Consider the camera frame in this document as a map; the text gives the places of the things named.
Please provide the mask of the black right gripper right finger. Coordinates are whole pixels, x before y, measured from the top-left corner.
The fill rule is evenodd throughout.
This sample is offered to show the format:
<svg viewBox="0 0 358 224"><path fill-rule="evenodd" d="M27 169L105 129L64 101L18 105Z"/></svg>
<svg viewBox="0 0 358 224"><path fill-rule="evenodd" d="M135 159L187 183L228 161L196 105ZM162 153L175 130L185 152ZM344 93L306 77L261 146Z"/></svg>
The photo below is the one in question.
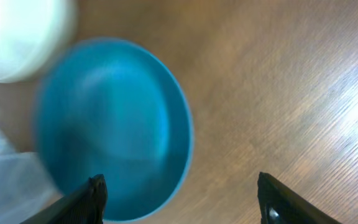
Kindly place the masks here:
<svg viewBox="0 0 358 224"><path fill-rule="evenodd" d="M257 186L261 224L340 224L268 173Z"/></svg>

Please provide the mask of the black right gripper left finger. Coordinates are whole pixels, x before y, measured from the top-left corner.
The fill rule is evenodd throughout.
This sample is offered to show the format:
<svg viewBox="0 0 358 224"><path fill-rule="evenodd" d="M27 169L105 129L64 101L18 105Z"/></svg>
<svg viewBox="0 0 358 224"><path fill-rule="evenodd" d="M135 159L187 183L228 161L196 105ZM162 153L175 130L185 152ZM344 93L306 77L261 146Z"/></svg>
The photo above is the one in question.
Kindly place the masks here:
<svg viewBox="0 0 358 224"><path fill-rule="evenodd" d="M107 199L104 175L98 174L21 224L103 224Z"/></svg>

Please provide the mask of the blue plate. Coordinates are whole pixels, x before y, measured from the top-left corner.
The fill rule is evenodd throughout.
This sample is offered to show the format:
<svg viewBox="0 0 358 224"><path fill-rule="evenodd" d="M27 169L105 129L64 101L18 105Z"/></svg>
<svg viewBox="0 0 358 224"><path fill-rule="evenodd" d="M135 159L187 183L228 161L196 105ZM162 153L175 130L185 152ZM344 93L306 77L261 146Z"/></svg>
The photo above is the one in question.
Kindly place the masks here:
<svg viewBox="0 0 358 224"><path fill-rule="evenodd" d="M177 80L148 50L122 39L84 40L58 59L40 87L34 129L61 193L104 176L104 217L112 222L164 207L193 155L191 111Z"/></svg>

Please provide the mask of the cream plate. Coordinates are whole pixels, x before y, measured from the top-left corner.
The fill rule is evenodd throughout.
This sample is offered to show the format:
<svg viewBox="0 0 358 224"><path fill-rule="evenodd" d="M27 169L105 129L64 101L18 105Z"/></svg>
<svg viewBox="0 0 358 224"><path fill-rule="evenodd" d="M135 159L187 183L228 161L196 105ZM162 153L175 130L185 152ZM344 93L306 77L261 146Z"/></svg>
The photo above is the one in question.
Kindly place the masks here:
<svg viewBox="0 0 358 224"><path fill-rule="evenodd" d="M0 0L0 83L49 67L71 41L77 12L74 0Z"/></svg>

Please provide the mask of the clear plastic storage container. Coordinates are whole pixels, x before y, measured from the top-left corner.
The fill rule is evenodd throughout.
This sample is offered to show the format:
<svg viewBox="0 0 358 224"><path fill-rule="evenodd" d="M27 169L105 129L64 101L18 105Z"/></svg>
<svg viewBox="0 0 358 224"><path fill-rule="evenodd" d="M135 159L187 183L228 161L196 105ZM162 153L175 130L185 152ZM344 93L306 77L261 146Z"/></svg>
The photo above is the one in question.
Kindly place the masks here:
<svg viewBox="0 0 358 224"><path fill-rule="evenodd" d="M0 223L21 223L58 193L35 152L17 152L0 131Z"/></svg>

